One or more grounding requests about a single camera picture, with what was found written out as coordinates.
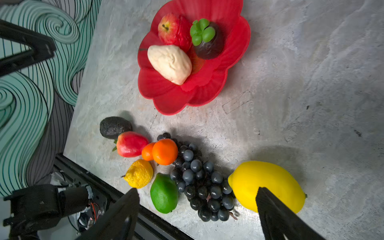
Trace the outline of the cream fake pear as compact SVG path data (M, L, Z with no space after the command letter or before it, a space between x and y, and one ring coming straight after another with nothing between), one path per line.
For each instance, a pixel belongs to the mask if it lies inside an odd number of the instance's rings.
M152 67L166 80L181 86L192 73L189 56L175 45L153 45L148 48Z

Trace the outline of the green fake lime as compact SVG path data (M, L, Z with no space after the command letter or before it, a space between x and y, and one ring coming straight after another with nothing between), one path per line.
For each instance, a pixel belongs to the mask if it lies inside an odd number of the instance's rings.
M177 207L179 192L170 175L156 174L150 195L154 207L162 214L171 213Z

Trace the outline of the dark maroon fake fruit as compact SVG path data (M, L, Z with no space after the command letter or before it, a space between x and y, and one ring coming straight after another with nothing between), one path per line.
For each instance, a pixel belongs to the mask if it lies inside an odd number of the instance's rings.
M224 49L225 38L220 27L207 19L195 20L190 35L194 51L201 59L217 58Z

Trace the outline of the red fake mango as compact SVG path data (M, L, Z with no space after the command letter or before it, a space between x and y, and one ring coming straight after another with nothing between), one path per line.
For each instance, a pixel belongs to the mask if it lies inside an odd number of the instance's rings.
M118 155L124 158L133 158L141 155L142 150L149 144L149 140L141 134L128 131L121 133L115 140L116 146L113 149Z

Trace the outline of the large yellow fake lemon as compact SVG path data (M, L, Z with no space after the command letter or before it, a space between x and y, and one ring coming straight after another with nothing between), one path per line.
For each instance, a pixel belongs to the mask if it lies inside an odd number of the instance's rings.
M303 208L306 200L306 194L295 178L282 167L272 163L241 163L228 177L228 183L240 204L256 213L259 188L267 188L296 214Z

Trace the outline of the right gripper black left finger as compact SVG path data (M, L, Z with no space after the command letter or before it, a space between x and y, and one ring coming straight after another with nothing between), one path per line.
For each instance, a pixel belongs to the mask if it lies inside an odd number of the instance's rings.
M140 209L137 189L130 189L78 240L131 240Z

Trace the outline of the dark fake avocado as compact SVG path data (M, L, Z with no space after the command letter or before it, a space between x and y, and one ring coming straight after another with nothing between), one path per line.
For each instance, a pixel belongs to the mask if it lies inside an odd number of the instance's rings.
M107 117L100 122L100 133L107 139L116 140L120 134L132 130L131 122L122 117Z

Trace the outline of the red fake apple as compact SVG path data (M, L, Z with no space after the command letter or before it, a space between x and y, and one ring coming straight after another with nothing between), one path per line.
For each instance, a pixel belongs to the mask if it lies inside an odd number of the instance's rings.
M187 53L192 46L191 26L184 16L169 13L158 24L158 36L165 45L175 45Z

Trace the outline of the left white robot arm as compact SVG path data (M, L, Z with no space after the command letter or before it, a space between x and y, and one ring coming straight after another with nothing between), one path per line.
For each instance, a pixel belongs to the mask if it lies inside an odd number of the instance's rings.
M38 231L51 229L62 218L86 209L93 198L91 187L59 191L58 186L37 185L4 197L11 204L11 216L3 220L10 227L10 240L38 240Z

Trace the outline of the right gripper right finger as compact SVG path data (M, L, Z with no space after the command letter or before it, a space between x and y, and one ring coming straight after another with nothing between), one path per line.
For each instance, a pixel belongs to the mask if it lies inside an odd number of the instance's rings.
M267 188L259 188L256 203L266 240L324 240Z

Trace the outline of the red flower-shaped fruit bowl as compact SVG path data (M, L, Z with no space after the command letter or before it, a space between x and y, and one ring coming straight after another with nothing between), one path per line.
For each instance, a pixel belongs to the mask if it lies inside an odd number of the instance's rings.
M241 16L243 1L170 1L156 13L149 33L138 51L138 88L140 94L152 100L163 115L171 116L186 106L199 107L214 100L227 81L228 70L246 52L251 40L251 28ZM171 83L154 70L147 57L152 45L162 45L158 37L158 24L168 13L179 14L189 22L202 18L219 25L225 39L221 54L212 60L199 58L193 49L188 52L193 71L181 86Z

